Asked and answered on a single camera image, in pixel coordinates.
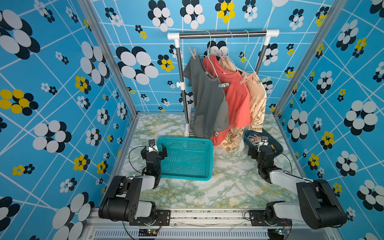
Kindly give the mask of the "beige compass print t-shirt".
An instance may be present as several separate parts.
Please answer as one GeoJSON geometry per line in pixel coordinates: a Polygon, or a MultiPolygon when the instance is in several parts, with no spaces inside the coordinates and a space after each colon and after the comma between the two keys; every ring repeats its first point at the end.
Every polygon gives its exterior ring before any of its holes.
{"type": "MultiPolygon", "coordinates": [[[[232,71],[232,64],[228,65],[224,62],[224,59],[218,61],[219,64],[224,67],[226,70],[232,71]]],[[[248,128],[251,131],[262,132],[266,102],[267,102],[267,93],[262,84],[257,84],[255,81],[248,81],[244,83],[250,93],[250,113],[251,113],[251,124],[245,128],[248,128]]]]}

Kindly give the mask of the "dark grey garment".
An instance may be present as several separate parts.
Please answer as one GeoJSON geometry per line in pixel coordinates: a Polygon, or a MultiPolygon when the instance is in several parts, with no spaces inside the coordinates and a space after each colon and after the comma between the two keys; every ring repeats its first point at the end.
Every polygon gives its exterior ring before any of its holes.
{"type": "Polygon", "coordinates": [[[202,59],[190,58],[183,71],[192,88],[195,113],[191,131],[198,138],[212,138],[229,127],[229,105],[219,78],[211,78],[203,67],[202,59]]]}

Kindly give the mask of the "mint green clothespin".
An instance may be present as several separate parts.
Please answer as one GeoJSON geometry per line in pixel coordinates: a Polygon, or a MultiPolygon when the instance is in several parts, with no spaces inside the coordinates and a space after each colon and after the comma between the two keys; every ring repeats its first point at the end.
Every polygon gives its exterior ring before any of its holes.
{"type": "Polygon", "coordinates": [[[266,82],[268,82],[270,80],[271,80],[270,77],[266,77],[266,78],[258,80],[257,84],[263,84],[263,83],[266,83],[266,82]]]}

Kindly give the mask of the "blue wire hanger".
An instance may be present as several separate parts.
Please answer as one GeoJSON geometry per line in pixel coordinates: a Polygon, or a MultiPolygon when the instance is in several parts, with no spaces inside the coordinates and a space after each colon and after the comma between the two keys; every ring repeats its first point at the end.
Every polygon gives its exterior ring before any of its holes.
{"type": "Polygon", "coordinates": [[[228,51],[227,51],[227,54],[224,56],[224,60],[223,60],[223,63],[225,62],[227,65],[229,64],[229,63],[231,63],[232,64],[232,70],[234,71],[234,72],[239,72],[239,69],[236,67],[236,65],[234,64],[234,62],[231,60],[231,58],[230,58],[230,56],[229,56],[229,54],[230,54],[230,47],[231,47],[231,44],[232,44],[232,42],[233,42],[233,33],[231,32],[231,31],[228,31],[230,34],[231,34],[231,42],[228,44],[228,51]]]}

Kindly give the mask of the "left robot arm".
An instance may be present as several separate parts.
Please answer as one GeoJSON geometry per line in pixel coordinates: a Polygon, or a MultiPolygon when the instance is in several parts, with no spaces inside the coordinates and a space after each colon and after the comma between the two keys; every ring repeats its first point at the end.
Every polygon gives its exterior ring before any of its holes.
{"type": "Polygon", "coordinates": [[[107,192],[99,207],[101,219],[113,222],[128,222],[149,225],[162,223],[157,213],[156,203],[141,201],[141,192],[157,188],[161,180],[161,161],[168,156],[167,148],[161,144],[158,149],[154,140],[141,150],[146,167],[137,177],[115,176],[107,188],[107,192]]]}

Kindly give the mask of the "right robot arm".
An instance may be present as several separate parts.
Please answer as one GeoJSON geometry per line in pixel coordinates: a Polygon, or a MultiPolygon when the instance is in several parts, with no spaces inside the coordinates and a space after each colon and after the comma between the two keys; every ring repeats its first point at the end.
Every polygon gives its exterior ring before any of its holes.
{"type": "Polygon", "coordinates": [[[257,161],[258,173],[263,180],[298,196],[297,204],[284,201],[268,203],[265,221],[269,225],[287,219],[304,222],[317,230],[339,228],[347,222],[347,215],[327,181],[305,179],[278,168],[274,163],[275,150],[268,145],[250,148],[249,155],[257,161]]]}

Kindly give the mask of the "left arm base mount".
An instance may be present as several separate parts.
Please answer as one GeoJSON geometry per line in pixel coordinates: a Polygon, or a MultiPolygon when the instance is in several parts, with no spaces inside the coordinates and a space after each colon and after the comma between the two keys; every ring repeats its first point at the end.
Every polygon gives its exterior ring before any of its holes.
{"type": "Polygon", "coordinates": [[[171,210],[156,210],[149,217],[135,218],[130,222],[130,226],[169,226],[171,220],[171,210]]]}

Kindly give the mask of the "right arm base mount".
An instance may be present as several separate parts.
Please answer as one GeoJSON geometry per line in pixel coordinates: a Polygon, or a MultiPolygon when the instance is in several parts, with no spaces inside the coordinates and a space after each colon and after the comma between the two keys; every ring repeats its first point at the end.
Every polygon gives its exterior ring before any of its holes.
{"type": "Polygon", "coordinates": [[[244,218],[251,222],[252,227],[290,227],[292,220],[271,219],[267,221],[265,210],[250,210],[244,213],[244,218]]]}

